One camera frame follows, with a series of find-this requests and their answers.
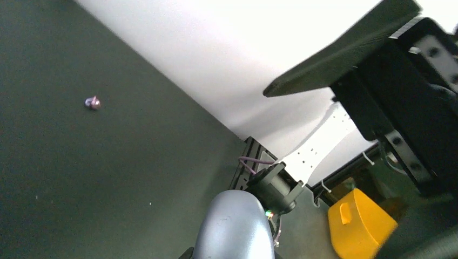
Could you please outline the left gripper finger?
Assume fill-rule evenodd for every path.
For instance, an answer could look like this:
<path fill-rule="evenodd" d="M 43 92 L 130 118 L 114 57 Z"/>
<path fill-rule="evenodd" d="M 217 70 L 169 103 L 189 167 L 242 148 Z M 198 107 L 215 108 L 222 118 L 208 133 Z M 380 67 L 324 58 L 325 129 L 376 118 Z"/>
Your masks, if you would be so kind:
<path fill-rule="evenodd" d="M 274 79 L 265 97 L 330 86 L 421 11 L 416 1 L 381 1 L 337 40 Z"/>

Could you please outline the lavender earbud charging case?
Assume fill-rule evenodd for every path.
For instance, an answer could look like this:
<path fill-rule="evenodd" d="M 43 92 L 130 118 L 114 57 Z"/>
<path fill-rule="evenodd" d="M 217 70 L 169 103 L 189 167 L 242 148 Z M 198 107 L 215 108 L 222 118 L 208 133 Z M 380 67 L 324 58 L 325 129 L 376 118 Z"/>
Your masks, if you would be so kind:
<path fill-rule="evenodd" d="M 193 258 L 275 258 L 272 232 L 259 200 L 243 190 L 226 190 L 211 202 Z"/>

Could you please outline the purple earbud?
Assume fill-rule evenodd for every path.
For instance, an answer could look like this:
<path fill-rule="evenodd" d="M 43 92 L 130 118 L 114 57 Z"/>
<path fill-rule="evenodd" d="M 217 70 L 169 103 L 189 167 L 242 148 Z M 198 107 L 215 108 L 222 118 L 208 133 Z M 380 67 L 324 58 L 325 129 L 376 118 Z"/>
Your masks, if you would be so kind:
<path fill-rule="evenodd" d="M 97 96 L 89 97 L 84 101 L 85 107 L 91 109 L 91 110 L 98 110 L 101 107 L 101 102 L 97 98 Z"/>

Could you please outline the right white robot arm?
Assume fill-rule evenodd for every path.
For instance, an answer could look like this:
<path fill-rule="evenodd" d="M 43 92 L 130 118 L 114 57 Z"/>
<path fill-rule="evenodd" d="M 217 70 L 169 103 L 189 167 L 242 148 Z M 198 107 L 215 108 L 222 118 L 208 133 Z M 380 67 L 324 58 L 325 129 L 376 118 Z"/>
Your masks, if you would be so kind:
<path fill-rule="evenodd" d="M 275 161 L 248 158 L 262 167 L 247 183 L 246 191 L 274 215 L 287 214 L 296 206 L 313 171 L 356 125 L 344 107 L 333 103 L 324 118 L 289 154 Z"/>

